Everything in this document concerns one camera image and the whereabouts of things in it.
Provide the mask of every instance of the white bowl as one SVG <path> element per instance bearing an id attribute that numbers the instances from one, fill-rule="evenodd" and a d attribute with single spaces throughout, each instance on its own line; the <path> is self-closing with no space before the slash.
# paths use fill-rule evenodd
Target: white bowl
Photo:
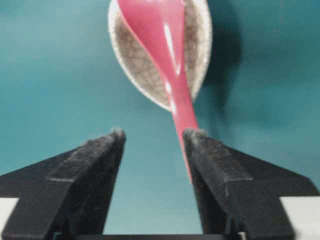
<path id="1" fill-rule="evenodd" d="M 212 49 L 212 20 L 207 0 L 184 0 L 184 60 L 190 95 L 194 101 L 204 82 Z M 149 55 L 124 24 L 117 0 L 108 13 L 112 47 L 124 72 L 147 98 L 170 111 L 167 93 Z"/>

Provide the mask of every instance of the spoon handle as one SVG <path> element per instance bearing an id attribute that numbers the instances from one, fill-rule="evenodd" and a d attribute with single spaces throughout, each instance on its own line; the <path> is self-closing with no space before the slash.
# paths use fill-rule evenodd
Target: spoon handle
<path id="1" fill-rule="evenodd" d="M 179 74 L 177 74 L 176 79 L 171 81 L 167 80 L 165 77 L 163 79 L 164 87 L 171 107 L 176 133 L 182 149 L 184 163 L 191 179 L 190 167 L 185 153 L 183 133 L 187 128 L 197 129 L 198 123 L 189 92 L 186 72 L 182 70 Z"/>

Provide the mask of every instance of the teal backdrop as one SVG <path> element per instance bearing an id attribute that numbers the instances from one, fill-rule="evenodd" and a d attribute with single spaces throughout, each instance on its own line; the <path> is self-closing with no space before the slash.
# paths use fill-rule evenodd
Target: teal backdrop
<path id="1" fill-rule="evenodd" d="M 214 45 L 194 104 L 200 127 L 320 187 L 320 1 L 208 2 Z M 105 232 L 200 233 L 171 115 L 119 66 L 109 3 L 0 1 L 0 174 L 121 127 Z"/>

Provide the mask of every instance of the pink spoon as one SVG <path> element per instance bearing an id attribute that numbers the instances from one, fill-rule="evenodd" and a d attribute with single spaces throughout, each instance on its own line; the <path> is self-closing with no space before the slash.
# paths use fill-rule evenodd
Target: pink spoon
<path id="1" fill-rule="evenodd" d="M 184 60 L 183 0 L 117 0 L 125 24 L 157 67 L 190 176 L 183 141 L 186 128 L 198 128 Z"/>

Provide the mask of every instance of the felt padding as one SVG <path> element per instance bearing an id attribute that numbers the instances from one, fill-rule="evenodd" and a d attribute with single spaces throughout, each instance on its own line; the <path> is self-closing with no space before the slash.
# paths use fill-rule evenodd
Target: felt padding
<path id="1" fill-rule="evenodd" d="M 62 228 L 76 235 L 101 234 L 124 143 L 124 133 L 114 131 L 0 176 L 0 197 L 19 198 L 3 240 L 51 240 Z"/>
<path id="2" fill-rule="evenodd" d="M 183 137 L 193 168 L 192 179 L 196 179 L 194 187 L 200 212 L 206 209 L 205 206 L 212 206 L 212 200 L 202 197 L 208 193 L 199 194 L 199 188 L 202 188 L 210 191 L 227 215 L 226 219 L 232 219 L 234 231 L 245 231 L 248 239 L 294 239 L 295 232 L 279 198 L 319 196 L 319 191 L 307 177 L 229 148 L 202 131 L 189 129 Z M 206 187 L 198 186 L 199 178 Z M 214 217 L 202 217 L 201 221 L 202 226 L 217 224 Z"/>

